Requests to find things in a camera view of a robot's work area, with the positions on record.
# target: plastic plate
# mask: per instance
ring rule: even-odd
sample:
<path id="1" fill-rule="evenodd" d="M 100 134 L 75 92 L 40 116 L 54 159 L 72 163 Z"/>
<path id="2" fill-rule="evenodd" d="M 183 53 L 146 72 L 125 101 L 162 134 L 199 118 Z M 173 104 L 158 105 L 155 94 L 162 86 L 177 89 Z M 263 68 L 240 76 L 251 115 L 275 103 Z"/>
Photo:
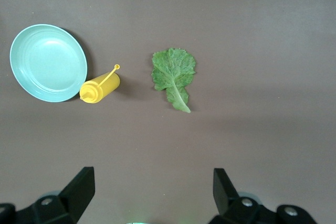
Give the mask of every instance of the plastic plate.
<path id="1" fill-rule="evenodd" d="M 78 42 L 53 25 L 33 25 L 14 39 L 10 66 L 18 83 L 47 102 L 74 97 L 85 82 L 87 62 Z"/>

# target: lettuce leaf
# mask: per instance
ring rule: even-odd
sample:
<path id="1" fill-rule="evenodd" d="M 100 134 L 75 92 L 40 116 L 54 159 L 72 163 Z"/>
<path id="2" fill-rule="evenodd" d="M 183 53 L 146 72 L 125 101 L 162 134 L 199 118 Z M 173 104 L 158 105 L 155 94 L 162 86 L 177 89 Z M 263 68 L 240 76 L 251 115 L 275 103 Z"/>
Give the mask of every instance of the lettuce leaf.
<path id="1" fill-rule="evenodd" d="M 152 59 L 152 78 L 156 90 L 166 90 L 167 99 L 177 110 L 190 113 L 187 106 L 188 93 L 185 86 L 194 78 L 196 61 L 184 49 L 170 48 L 156 52 Z"/>

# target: screw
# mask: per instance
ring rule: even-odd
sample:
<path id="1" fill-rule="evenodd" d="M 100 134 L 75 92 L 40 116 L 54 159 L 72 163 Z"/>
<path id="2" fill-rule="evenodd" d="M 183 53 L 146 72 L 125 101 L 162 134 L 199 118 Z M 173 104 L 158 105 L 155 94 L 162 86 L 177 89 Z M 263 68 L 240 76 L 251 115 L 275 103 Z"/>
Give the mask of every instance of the screw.
<path id="1" fill-rule="evenodd" d="M 291 216 L 298 215 L 298 212 L 296 212 L 296 210 L 292 207 L 286 207 L 285 212 L 286 212 L 286 214 L 291 215 Z"/>
<path id="2" fill-rule="evenodd" d="M 243 199 L 241 203 L 243 203 L 245 207 L 251 207 L 253 205 L 252 201 L 247 198 Z"/>
<path id="3" fill-rule="evenodd" d="M 46 206 L 46 205 L 48 205 L 50 202 L 52 202 L 52 200 L 53 200 L 53 199 L 51 199 L 51 198 L 46 198 L 46 199 L 42 200 L 41 205 L 42 205 L 42 206 Z"/>

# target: yellow squeeze bottle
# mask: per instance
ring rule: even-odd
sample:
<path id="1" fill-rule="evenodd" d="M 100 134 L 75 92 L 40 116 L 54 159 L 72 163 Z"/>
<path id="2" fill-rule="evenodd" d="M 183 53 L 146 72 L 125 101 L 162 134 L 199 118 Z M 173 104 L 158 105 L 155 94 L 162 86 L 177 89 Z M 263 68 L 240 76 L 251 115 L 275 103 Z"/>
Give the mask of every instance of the yellow squeeze bottle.
<path id="1" fill-rule="evenodd" d="M 114 69 L 111 72 L 84 82 L 79 91 L 81 100 L 87 103 L 97 103 L 115 90 L 120 84 L 120 79 L 114 72 L 119 68 L 118 64 L 114 65 Z"/>

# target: tabletop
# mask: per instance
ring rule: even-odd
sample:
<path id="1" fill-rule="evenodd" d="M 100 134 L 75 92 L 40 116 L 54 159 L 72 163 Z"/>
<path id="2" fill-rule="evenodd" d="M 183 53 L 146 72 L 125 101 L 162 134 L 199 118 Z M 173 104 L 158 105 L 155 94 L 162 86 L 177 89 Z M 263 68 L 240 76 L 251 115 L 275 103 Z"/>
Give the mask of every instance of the tabletop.
<path id="1" fill-rule="evenodd" d="M 213 169 L 270 210 L 317 223 L 336 207 L 336 0 L 0 0 L 0 201 L 17 209 L 93 166 L 79 223 L 208 223 Z M 9 62 L 35 24 L 72 34 L 87 80 L 120 65 L 97 104 L 38 100 Z M 191 113 L 151 77 L 157 51 L 196 60 Z"/>

